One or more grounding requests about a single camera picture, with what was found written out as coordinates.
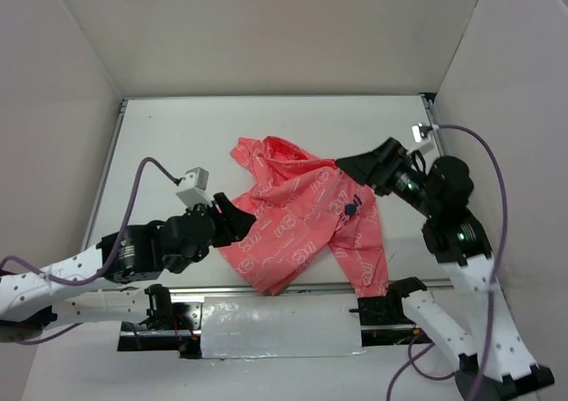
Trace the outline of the pink bear print jacket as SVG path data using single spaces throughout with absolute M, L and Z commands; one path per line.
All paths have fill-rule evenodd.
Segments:
M 241 278 L 277 295 L 329 248 L 357 297 L 385 294 L 383 230 L 369 187 L 283 138 L 240 138 L 231 156 L 255 179 L 233 204 L 256 222 L 221 250 Z

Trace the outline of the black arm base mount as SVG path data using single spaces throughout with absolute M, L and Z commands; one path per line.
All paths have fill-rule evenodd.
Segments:
M 412 325 L 403 313 L 399 299 L 388 296 L 361 297 L 355 308 L 349 308 L 349 313 L 359 318 L 363 327 L 386 327 Z

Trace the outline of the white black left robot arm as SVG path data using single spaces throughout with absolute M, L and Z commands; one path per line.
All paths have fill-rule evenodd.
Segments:
M 158 283 L 180 274 L 212 248 L 245 239 L 256 218 L 223 193 L 165 221 L 126 227 L 83 252 L 36 271 L 1 273 L 1 340 L 37 344 L 62 326 L 125 321 L 156 329 L 175 314 L 170 291 Z

